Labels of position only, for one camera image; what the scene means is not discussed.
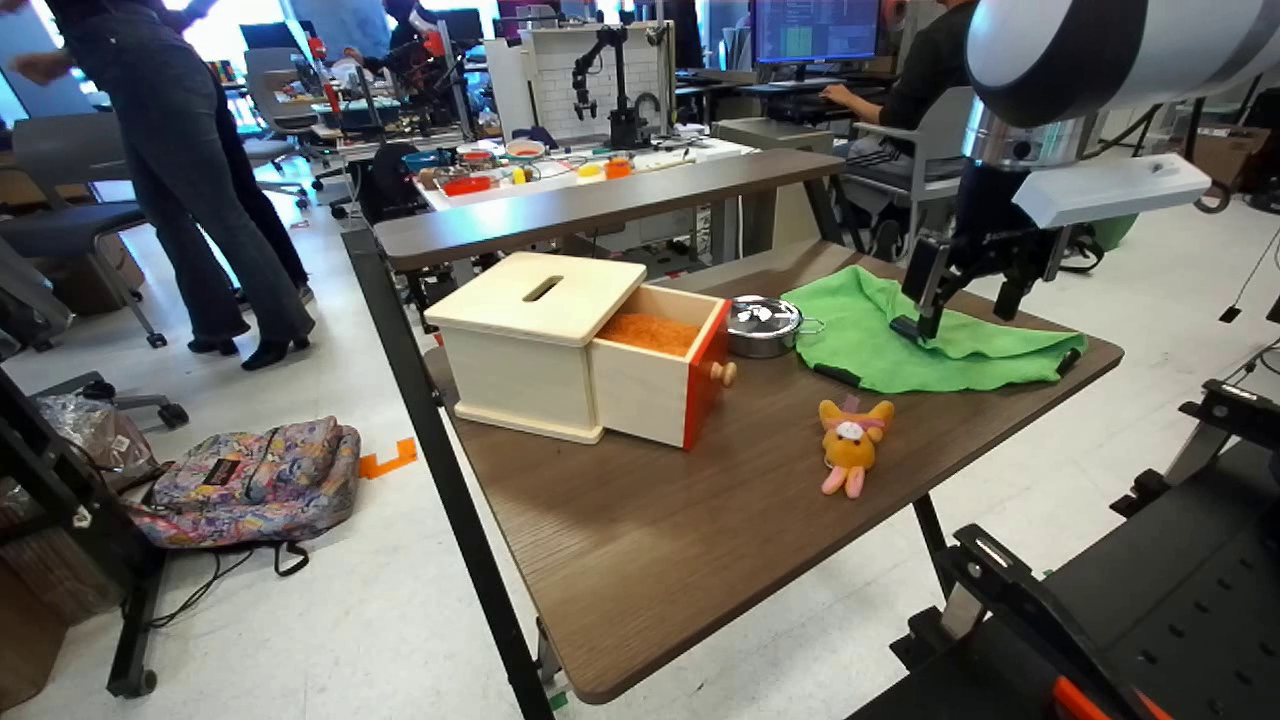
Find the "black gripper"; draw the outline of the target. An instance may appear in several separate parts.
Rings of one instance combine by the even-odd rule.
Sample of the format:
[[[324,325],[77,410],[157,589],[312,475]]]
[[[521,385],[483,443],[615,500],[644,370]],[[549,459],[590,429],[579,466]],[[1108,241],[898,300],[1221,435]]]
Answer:
[[[1019,300],[1042,277],[1047,257],[1061,241],[1056,227],[1035,227],[1017,204],[1025,171],[1005,171],[992,164],[966,164],[955,196],[955,224],[949,233],[949,253],[921,243],[909,260],[903,292],[921,294],[933,268],[942,268],[937,288],[925,294],[914,316],[914,336],[933,338],[949,300],[976,277],[1005,277],[992,311],[1017,321]]]

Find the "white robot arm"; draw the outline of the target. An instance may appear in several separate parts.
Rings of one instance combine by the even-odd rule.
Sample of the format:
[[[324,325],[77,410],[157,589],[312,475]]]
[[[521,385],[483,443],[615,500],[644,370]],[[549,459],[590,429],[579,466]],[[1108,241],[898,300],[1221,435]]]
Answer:
[[[1280,0],[978,0],[962,61],[976,108],[955,220],[914,243],[912,311],[892,321],[914,344],[976,277],[999,277],[992,311],[1012,321],[1073,227],[1194,200],[1209,177],[1181,152],[1088,155],[1092,119],[1262,76]]]

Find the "small black robot arm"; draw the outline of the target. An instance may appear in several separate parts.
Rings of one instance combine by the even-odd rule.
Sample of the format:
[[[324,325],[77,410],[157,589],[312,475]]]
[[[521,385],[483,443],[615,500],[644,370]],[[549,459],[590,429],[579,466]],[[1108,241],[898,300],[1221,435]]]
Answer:
[[[644,34],[653,51],[653,76],[640,87],[626,87],[626,39]],[[606,116],[606,143],[611,149],[653,149],[669,132],[672,111],[672,29],[656,23],[598,23],[590,32],[590,49],[572,61],[572,111],[579,119],[595,119],[603,108],[590,97],[590,66],[606,61],[611,66],[611,108]]]

